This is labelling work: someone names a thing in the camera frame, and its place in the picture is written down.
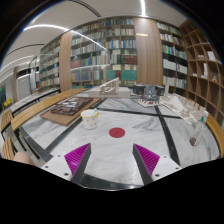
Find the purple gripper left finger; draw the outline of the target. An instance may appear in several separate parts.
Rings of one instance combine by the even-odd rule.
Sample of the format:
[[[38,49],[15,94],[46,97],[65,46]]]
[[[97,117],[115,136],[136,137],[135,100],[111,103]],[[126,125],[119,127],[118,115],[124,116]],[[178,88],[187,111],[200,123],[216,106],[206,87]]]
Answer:
[[[87,143],[64,156],[72,173],[72,183],[79,184],[81,182],[90,155],[91,144]]]

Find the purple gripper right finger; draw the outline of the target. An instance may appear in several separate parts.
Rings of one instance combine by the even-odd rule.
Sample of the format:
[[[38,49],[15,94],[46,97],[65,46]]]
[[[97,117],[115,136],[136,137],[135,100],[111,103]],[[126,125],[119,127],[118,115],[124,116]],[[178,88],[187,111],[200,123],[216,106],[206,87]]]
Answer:
[[[137,163],[143,184],[147,185],[152,183],[152,173],[160,159],[160,156],[137,144],[133,145],[133,156]]]

